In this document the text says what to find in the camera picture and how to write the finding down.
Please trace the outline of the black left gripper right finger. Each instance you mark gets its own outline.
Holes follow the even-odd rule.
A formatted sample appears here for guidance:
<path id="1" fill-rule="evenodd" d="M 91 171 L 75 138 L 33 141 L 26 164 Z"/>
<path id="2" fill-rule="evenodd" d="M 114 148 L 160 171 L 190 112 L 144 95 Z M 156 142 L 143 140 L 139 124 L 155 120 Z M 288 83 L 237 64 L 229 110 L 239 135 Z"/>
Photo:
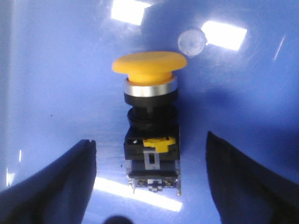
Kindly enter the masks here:
<path id="1" fill-rule="evenodd" d="M 299 186 L 262 166 L 212 132 L 206 170 L 223 224 L 297 224 Z"/>

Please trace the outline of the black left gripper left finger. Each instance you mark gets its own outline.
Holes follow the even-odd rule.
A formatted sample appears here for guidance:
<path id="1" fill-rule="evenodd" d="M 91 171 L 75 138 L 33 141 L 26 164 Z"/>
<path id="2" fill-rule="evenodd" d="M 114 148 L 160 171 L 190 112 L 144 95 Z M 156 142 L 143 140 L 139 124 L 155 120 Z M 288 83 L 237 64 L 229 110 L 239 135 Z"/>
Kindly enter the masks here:
<path id="1" fill-rule="evenodd" d="M 80 224 L 96 177 L 96 142 L 81 140 L 28 179 L 0 193 L 2 224 Z"/>

